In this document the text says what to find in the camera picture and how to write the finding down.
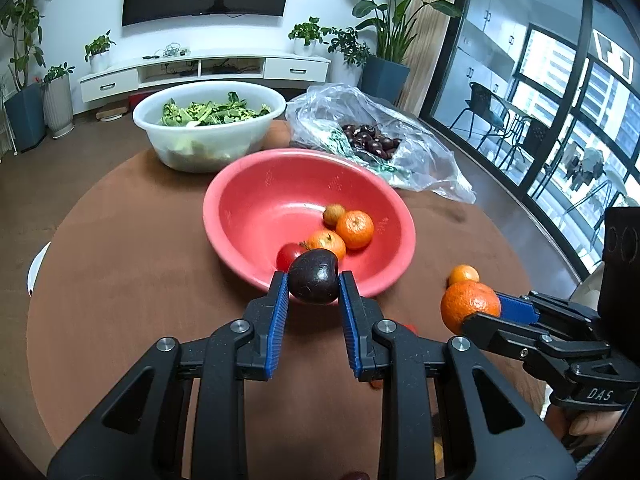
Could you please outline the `person right hand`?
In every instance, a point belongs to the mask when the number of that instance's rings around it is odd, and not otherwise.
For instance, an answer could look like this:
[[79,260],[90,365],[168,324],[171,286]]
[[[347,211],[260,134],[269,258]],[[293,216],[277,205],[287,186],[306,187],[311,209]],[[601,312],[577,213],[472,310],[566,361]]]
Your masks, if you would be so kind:
[[544,422],[568,452],[595,448],[615,429],[623,411],[584,412],[550,404]]

